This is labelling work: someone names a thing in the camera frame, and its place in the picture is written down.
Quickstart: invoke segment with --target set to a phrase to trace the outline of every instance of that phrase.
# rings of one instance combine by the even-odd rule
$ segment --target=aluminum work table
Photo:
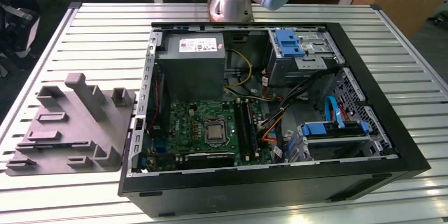
[[[370,6],[254,6],[265,22],[339,22],[433,169],[355,201],[151,219],[118,196],[121,172],[9,177],[43,85],[83,72],[102,90],[138,91],[153,22],[205,22],[206,4],[83,4],[69,9],[0,127],[0,223],[443,223],[448,217],[448,88],[382,11]]]

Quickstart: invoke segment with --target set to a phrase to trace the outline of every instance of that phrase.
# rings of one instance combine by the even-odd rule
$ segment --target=black cable
[[[247,95],[243,95],[242,93],[239,93],[239,92],[237,92],[234,89],[231,89],[231,88],[227,88],[229,90],[231,90],[235,94],[238,94],[239,96],[242,96],[242,97],[246,97]]]
[[[285,157],[286,157],[286,154],[285,154],[285,139],[283,139],[283,133],[282,133],[282,119],[275,126],[275,138],[278,140],[277,146],[282,150],[282,157],[275,155],[274,163],[279,164],[279,163],[285,162]]]
[[[301,84],[298,84],[291,91],[289,92],[289,94],[286,95],[286,97],[283,98],[283,101],[279,104],[279,110],[278,112],[274,114],[273,117],[270,117],[269,119],[266,119],[262,123],[262,125],[266,125],[269,122],[271,122],[273,120],[275,120],[279,116],[282,116],[287,110],[287,108],[290,107],[291,101],[301,96],[302,94],[305,94],[310,87],[313,86],[313,84],[315,83],[315,81],[325,75],[327,74],[333,74],[333,73],[338,73],[339,70],[342,68],[341,67],[334,67],[322,71],[315,72]]]

